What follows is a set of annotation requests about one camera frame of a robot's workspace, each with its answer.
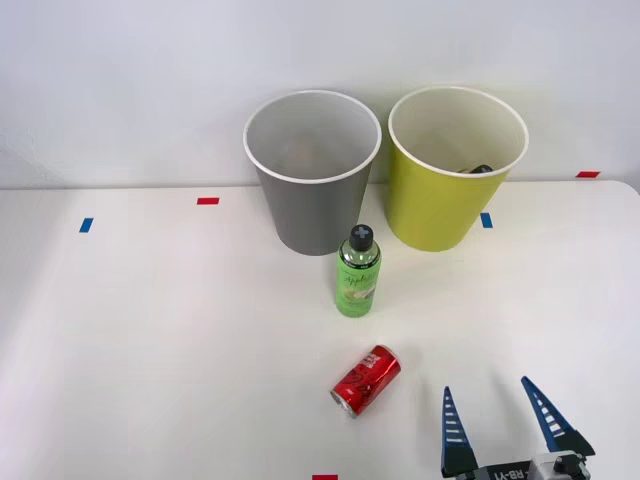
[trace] cup rim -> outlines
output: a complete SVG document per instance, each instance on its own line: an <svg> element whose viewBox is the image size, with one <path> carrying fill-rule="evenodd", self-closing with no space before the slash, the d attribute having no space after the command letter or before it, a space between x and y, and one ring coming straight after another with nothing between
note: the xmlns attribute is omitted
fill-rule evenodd
<svg viewBox="0 0 640 480"><path fill-rule="evenodd" d="M522 151L520 152L520 155L518 155L518 157L513 162L509 163L508 165L505 165L504 167L502 167L502 168L500 168L498 170L494 170L492 172L487 172L487 173L458 173L458 172L451 172L449 170L443 170L441 168L434 167L433 165L429 165L428 163L425 163L422 160L419 160L414 155L409 153L409 151L406 148L404 148L404 146L396 138L396 134L393 131L393 117L395 116L396 112L398 111L398 108L400 107L400 105L402 103L408 101L409 99L411 99L412 97L414 97L416 95L420 95L420 94L422 94L424 92L431 91L431 90L464 90L466 92L474 93L476 95L482 95L482 96L484 96L484 97L486 97L486 98L488 98L488 99L500 104L509 113L511 113L511 115L513 115L513 117L516 119L516 121L520 124L520 127L522 127L522 131L524 132L524 146L522 147ZM438 85L438 86L425 87L425 88L421 88L419 90L415 90L413 92L410 92L410 93L406 94L404 97L402 97L400 100L398 100L396 102L396 104L393 106L393 108L391 109L391 113L389 114L388 126L389 126L389 135L391 136L391 139L393 140L393 144L407 158L409 158L413 162L417 163L421 167L424 167L424 168L426 168L428 170L431 170L433 172L440 173L442 175L447 175L447 176L450 176L450 177L487 178L487 177L495 177L497 175L501 175L501 174L511 170L518 162L520 162L520 160L522 160L522 157L524 157L525 153L527 153L527 150L529 148L529 129L527 128L527 124L524 122L524 120L522 119L520 114L518 112L516 112L516 110L511 105L509 105L508 103L506 103L503 100L500 100L498 97L495 97L495 96L493 96L493 95L491 95L489 93L483 92L482 90L477 90L475 88L463 87L463 86L458 86L458 85Z"/></svg>
<svg viewBox="0 0 640 480"><path fill-rule="evenodd" d="M371 151L371 154L362 162L360 163L358 166L356 166L355 168L352 168L351 170L348 170L344 173L341 173L340 175L335 175L333 177L326 177L326 178L296 178L296 177L288 177L286 175L282 175L280 173L274 172L273 170L265 167L264 165L262 165L254 156L253 153L251 152L251 149L249 148L249 142L248 142L248 138L247 138L247 134L249 132L249 127L251 126L251 123L253 122L253 120L255 120L256 116L262 112L265 108L267 108L268 106L270 106L273 103L279 102L280 100L284 100L285 98L288 97L293 97L296 95L307 95L307 94L322 94L322 95L332 95L332 96L336 96L336 97L340 97L344 100L349 100L350 102L355 103L356 105L358 105L362 110L364 110L369 117L371 118L371 120L373 120L373 123L376 127L376 145L373 148L373 150ZM290 183L299 183L299 184L304 184L304 185L318 185L318 184L322 184L322 183L331 183L331 182L336 182L338 180L342 180L343 178L347 178L350 177L351 175L359 172L360 170L364 169L367 165L369 165L374 157L378 154L378 150L380 150L380 145L382 143L382 127L380 126L380 120L378 120L378 117L375 116L375 114L373 113L373 111L371 111L371 109L369 107L367 107L364 103L362 103L360 100L357 100L353 97L350 97L349 95L345 95L344 93L339 93L339 92L334 92L332 90L321 90L321 89L308 89L308 90L297 90L295 92L290 92L287 93L285 95L280 95L279 97L276 98L272 98L271 100L269 100L268 102L262 104L262 106L260 106L250 117L249 120L247 121L245 127L244 127L244 133L242 135L242 143L244 144L244 151L247 153L247 156L249 157L249 159L251 160L251 162L258 167L260 170L262 170L263 172L265 172L267 175L270 175L272 177L275 177L279 180L283 180L285 182L290 182Z"/></svg>

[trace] blue tape marker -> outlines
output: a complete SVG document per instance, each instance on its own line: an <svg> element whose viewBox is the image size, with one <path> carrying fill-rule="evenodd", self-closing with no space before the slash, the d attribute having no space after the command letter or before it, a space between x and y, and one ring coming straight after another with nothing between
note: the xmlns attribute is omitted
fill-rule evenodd
<svg viewBox="0 0 640 480"><path fill-rule="evenodd" d="M493 228L493 222L491 221L491 215L486 212L480 214L480 220L482 220L482 226L484 228Z"/></svg>
<svg viewBox="0 0 640 480"><path fill-rule="evenodd" d="M89 233L89 229L91 228L92 223L93 218L85 218L82 222L82 226L80 227L80 233Z"/></svg>

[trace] can lid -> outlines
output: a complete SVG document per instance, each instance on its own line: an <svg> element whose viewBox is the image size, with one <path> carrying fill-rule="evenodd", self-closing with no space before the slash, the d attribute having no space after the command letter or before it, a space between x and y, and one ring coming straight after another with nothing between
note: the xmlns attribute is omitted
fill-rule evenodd
<svg viewBox="0 0 640 480"><path fill-rule="evenodd" d="M338 393L335 390L331 390L331 397L333 397L333 399L336 401L336 403L338 405L340 405L342 408L344 408L347 413L349 414L349 416L351 418L356 418L356 412L353 411L353 408L351 408L351 405L349 405L347 402L344 401L344 398L342 398L340 395L338 395Z"/></svg>
<svg viewBox="0 0 640 480"><path fill-rule="evenodd" d="M349 245L354 250L366 252L373 245L373 229L363 223L356 225L351 229Z"/></svg>
<svg viewBox="0 0 640 480"><path fill-rule="evenodd" d="M395 358L395 359L396 359L396 362L398 362L398 367L400 368L400 370L402 370L402 365L400 364L400 359L398 358L398 356L395 354L395 352L394 352L393 350L391 350L391 349L390 349L389 347L387 347L386 345L380 345L380 344L378 344L378 345L376 345L376 346L377 346L377 347L380 347L380 348L384 348L387 352L389 352L389 353L393 356L393 358Z"/></svg>

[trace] soda can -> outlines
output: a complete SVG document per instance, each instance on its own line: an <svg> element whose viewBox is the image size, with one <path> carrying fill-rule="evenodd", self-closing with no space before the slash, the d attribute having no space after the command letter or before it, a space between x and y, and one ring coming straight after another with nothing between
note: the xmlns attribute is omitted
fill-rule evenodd
<svg viewBox="0 0 640 480"><path fill-rule="evenodd" d="M383 345L376 345L331 390L331 396L352 418L360 415L400 373L398 357Z"/></svg>

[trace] dark object inside cup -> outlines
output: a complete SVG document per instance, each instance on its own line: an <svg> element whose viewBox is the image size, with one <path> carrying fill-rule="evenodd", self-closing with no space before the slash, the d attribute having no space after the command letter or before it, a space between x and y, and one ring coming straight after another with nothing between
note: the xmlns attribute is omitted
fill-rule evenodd
<svg viewBox="0 0 640 480"><path fill-rule="evenodd" d="M493 172L493 168L491 168L489 165L478 165L469 173L489 173L489 172Z"/></svg>

